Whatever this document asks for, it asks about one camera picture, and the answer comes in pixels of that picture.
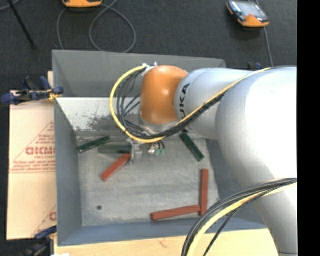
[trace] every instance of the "green bar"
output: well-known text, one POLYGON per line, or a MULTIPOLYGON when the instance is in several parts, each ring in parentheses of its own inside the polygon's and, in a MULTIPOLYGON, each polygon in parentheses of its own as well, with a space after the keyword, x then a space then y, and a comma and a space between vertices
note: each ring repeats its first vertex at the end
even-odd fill
POLYGON ((180 138, 198 162, 205 158, 188 134, 183 133, 180 135, 180 138))
POLYGON ((80 153, 83 153, 85 151, 92 150, 92 149, 98 147, 101 144, 108 143, 109 141, 110 141, 110 137, 109 136, 98 138, 98 139, 93 140, 91 142, 85 143, 85 144, 83 144, 81 146, 78 146, 78 151, 80 153))

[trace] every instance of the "blue clamp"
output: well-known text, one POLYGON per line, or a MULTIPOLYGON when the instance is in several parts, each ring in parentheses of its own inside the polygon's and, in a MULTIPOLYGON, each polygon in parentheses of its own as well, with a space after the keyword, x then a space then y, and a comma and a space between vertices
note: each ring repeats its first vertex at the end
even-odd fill
POLYGON ((28 76, 22 82, 22 90, 16 91, 15 93, 10 92, 3 94, 1 96, 1 102, 8 105, 19 105, 21 103, 44 99, 53 100, 64 93, 64 88, 61 86, 52 88, 44 76, 40 77, 40 84, 41 87, 36 87, 28 76))

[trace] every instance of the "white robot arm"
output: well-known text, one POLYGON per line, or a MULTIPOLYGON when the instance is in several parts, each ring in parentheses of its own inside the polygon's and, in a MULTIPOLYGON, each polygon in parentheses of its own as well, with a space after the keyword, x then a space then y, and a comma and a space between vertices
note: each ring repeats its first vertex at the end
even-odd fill
MULTIPOLYGON (((190 123, 188 130, 218 141, 225 160, 244 188, 296 178, 295 66, 258 72, 204 68, 191 73, 176 67, 155 67, 148 71, 142 83, 140 120, 158 132, 177 127, 181 120, 229 85, 232 87, 190 123)), ((150 141, 165 137, 155 136, 150 141)), ((147 138, 140 141, 148 143, 147 138)), ((255 203, 280 256, 298 255, 297 196, 295 187, 255 203)))

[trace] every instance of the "gray bin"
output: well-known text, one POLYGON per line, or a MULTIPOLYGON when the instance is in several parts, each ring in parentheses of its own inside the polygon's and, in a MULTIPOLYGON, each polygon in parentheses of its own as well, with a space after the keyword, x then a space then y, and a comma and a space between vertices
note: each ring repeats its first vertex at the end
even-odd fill
MULTIPOLYGON (((157 62, 191 72, 224 68, 223 60, 69 50, 54 50, 52 56, 54 86, 65 89, 55 104, 59 246, 187 235, 198 214, 157 222, 151 221, 150 214, 197 205, 203 168, 209 169, 208 206, 241 190, 217 141, 197 136, 193 139, 205 156, 202 161, 176 136, 165 139, 165 155, 149 155, 142 146, 142 159, 128 163, 107 181, 100 174, 120 156, 101 154, 96 148, 84 153, 77 150, 81 137, 126 139, 110 117, 108 97, 128 70, 157 62)), ((265 225, 252 207, 246 207, 226 230, 256 228, 265 225)))

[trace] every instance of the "red bar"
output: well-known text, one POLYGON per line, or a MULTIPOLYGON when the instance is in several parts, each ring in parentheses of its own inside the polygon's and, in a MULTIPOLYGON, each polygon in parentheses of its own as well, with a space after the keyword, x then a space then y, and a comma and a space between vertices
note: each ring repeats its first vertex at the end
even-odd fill
POLYGON ((103 181, 108 180, 113 174, 120 170, 131 158, 131 154, 124 154, 115 163, 113 163, 108 169, 101 174, 103 181))
POLYGON ((200 205, 192 205, 170 210, 163 210, 151 213, 151 220, 157 221, 161 219, 171 218, 180 215, 193 214, 201 211, 200 205))
POLYGON ((202 169, 201 170, 201 178, 200 178, 200 207, 201 211, 199 215, 202 216, 208 210, 208 184, 209 184, 209 170, 202 169))

